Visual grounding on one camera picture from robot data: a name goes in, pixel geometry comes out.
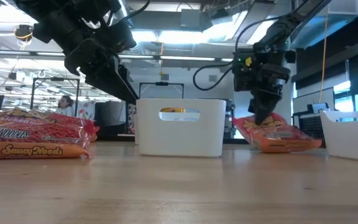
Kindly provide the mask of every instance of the orange snack bag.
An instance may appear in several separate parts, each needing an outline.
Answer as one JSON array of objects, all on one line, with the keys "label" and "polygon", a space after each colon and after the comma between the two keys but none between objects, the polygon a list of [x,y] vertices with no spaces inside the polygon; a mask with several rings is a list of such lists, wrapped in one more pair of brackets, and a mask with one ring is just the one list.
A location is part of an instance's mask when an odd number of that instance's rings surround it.
[{"label": "orange snack bag", "polygon": [[85,127],[50,119],[37,111],[0,113],[0,159],[88,157]]},{"label": "orange snack bag", "polygon": [[271,113],[261,125],[255,124],[255,116],[234,119],[234,125],[250,144],[262,152],[302,152],[321,145],[321,140],[313,139],[287,124],[275,113]]}]

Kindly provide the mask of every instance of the white storage bin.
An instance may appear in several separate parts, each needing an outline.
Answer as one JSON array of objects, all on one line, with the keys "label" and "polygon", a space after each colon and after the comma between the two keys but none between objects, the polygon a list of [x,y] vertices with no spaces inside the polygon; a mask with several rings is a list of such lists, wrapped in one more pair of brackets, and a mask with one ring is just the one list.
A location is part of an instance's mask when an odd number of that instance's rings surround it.
[{"label": "white storage bin", "polygon": [[[344,118],[357,121],[340,122]],[[321,122],[328,153],[358,160],[358,112],[322,111]]]},{"label": "white storage bin", "polygon": [[[136,108],[141,154],[194,157],[222,154],[225,101],[140,99]],[[192,112],[165,113],[160,112],[162,108],[184,108]]]}]

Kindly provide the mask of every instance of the yellow cable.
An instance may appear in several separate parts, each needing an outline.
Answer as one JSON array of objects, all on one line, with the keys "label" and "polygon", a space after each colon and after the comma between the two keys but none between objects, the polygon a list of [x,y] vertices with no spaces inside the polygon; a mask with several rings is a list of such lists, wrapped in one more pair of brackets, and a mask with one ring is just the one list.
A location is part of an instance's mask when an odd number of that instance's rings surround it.
[{"label": "yellow cable", "polygon": [[324,50],[323,50],[323,74],[321,76],[321,85],[320,85],[320,94],[318,98],[318,102],[321,102],[321,95],[323,93],[323,83],[324,83],[324,76],[326,74],[326,50],[327,50],[327,30],[328,30],[328,9],[326,13],[326,28],[324,31]]},{"label": "yellow cable", "polygon": [[19,37],[19,36],[16,36],[16,38],[20,38],[20,39],[24,39],[24,38],[28,38],[28,37],[30,37],[32,35],[32,32],[31,32],[31,34],[28,34],[28,35],[25,35],[25,36],[22,36],[22,37]]}]

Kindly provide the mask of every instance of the ceiling light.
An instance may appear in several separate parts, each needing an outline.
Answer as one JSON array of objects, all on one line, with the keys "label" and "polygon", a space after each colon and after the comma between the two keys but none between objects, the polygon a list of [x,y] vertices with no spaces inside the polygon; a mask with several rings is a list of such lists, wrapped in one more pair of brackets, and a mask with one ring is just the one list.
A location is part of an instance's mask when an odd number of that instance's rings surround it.
[{"label": "ceiling light", "polygon": [[151,55],[120,55],[121,59],[153,59]]},{"label": "ceiling light", "polygon": [[231,16],[231,21],[216,24],[204,30],[204,38],[213,42],[233,38],[233,35],[240,27],[241,22],[244,20],[247,13],[248,11],[239,12]]},{"label": "ceiling light", "polygon": [[162,31],[158,41],[166,44],[199,44],[207,42],[201,32]]},{"label": "ceiling light", "polygon": [[30,52],[16,51],[16,50],[0,50],[0,54],[6,55],[30,55]]},{"label": "ceiling light", "polygon": [[252,34],[251,38],[247,41],[247,44],[254,44],[262,40],[262,38],[266,35],[267,29],[275,22],[276,21],[265,21],[261,23],[261,25],[259,25],[259,27],[255,30],[254,34]]},{"label": "ceiling light", "polygon": [[233,15],[233,23],[230,29],[226,32],[226,40],[232,39],[234,34],[236,34],[237,30],[240,28],[242,21],[246,18],[248,11],[242,11]]},{"label": "ceiling light", "polygon": [[161,56],[162,60],[199,60],[199,61],[213,61],[215,58],[207,57],[179,57],[179,56]]},{"label": "ceiling light", "polygon": [[233,61],[233,58],[221,58],[222,62],[231,62]]},{"label": "ceiling light", "polygon": [[151,30],[133,30],[132,37],[136,42],[155,42],[157,36]]},{"label": "ceiling light", "polygon": [[227,23],[232,22],[233,18],[229,13],[223,9],[218,9],[213,16],[211,16],[211,22],[212,24],[221,24],[221,23]]}]

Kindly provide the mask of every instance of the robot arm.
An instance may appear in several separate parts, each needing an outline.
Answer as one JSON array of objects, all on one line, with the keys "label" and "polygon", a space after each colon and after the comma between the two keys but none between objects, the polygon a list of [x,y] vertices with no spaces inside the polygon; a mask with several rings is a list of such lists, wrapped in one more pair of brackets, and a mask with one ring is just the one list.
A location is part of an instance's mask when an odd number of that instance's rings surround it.
[{"label": "robot arm", "polygon": [[295,11],[276,20],[266,35],[253,45],[252,55],[246,49],[237,49],[237,39],[232,72],[234,90],[250,91],[254,96],[250,101],[249,112],[255,114],[255,123],[261,124],[274,110],[282,98],[283,85],[290,79],[291,71],[287,62],[295,63],[296,53],[290,51],[289,38],[294,40],[299,31],[331,0],[305,0]]},{"label": "robot arm", "polygon": [[[14,0],[17,7],[38,21],[33,36],[42,42],[52,39],[63,49],[65,67],[72,74],[86,75],[85,82],[124,101],[135,102],[135,91],[127,81],[127,70],[118,53],[136,46],[127,20],[143,11],[129,14],[109,26],[120,10],[118,0]],[[108,22],[103,16],[110,11]],[[98,28],[86,22],[100,23]]]}]

